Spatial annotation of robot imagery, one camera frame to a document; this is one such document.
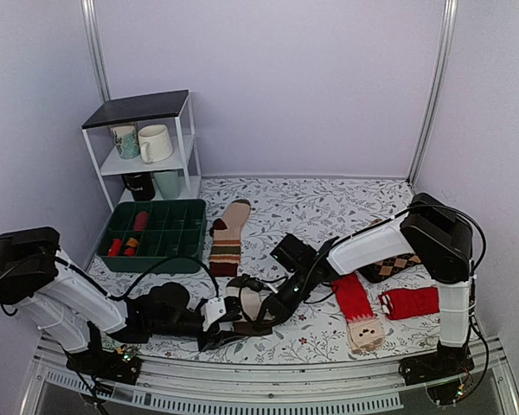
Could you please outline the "cream brown block sock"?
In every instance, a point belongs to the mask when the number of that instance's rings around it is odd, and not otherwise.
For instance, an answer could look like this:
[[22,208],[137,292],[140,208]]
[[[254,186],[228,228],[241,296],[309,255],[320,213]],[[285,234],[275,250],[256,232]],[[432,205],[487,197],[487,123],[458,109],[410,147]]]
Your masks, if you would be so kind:
[[226,285],[226,299],[235,300],[240,307],[238,318],[233,322],[234,332],[244,336],[266,336],[272,334],[272,328],[255,329],[253,324],[249,322],[243,315],[246,313],[252,322],[254,322],[259,314],[261,298],[260,294],[248,287],[249,283],[245,283],[243,278],[233,278]]

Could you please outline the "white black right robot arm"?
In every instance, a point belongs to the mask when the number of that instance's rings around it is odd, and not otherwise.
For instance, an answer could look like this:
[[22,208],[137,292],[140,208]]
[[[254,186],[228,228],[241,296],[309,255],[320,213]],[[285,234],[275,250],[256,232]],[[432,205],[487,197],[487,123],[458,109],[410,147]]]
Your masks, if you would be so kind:
[[436,282],[440,305],[439,345],[430,359],[436,376],[447,377],[464,360],[461,349],[470,334],[470,281],[479,263],[473,256],[473,236],[480,226],[469,215],[426,193],[416,195],[394,216],[345,238],[335,237],[319,249],[287,234],[272,257],[291,273],[260,305],[257,327],[286,322],[322,282],[402,254],[416,254]]

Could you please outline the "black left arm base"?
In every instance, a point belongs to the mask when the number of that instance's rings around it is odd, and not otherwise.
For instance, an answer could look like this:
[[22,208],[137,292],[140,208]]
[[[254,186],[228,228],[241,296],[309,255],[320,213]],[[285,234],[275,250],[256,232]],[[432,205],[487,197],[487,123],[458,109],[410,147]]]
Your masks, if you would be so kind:
[[142,360],[133,357],[126,361],[120,354],[102,349],[88,349],[67,353],[67,368],[95,379],[110,380],[134,386],[142,367]]

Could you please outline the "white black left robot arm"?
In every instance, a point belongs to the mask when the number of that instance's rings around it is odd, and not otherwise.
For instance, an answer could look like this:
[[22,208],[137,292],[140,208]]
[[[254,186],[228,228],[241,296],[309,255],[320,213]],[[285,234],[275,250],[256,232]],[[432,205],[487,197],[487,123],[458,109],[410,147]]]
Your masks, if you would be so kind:
[[201,351],[243,339],[220,327],[227,314],[220,297],[189,310],[189,292],[168,282],[131,298],[115,297],[60,248],[52,227],[0,234],[0,304],[24,310],[93,375],[111,368],[111,356],[91,340],[97,329],[113,340],[144,344],[154,335],[194,338]]

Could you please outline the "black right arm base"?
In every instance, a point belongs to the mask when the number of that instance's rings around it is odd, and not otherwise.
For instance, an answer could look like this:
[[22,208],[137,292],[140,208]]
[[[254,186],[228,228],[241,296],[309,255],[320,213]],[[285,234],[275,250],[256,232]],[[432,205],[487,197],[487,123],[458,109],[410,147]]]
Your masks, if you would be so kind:
[[473,368],[468,346],[451,348],[438,343],[435,352],[402,359],[398,371],[406,385],[411,386],[467,374]]

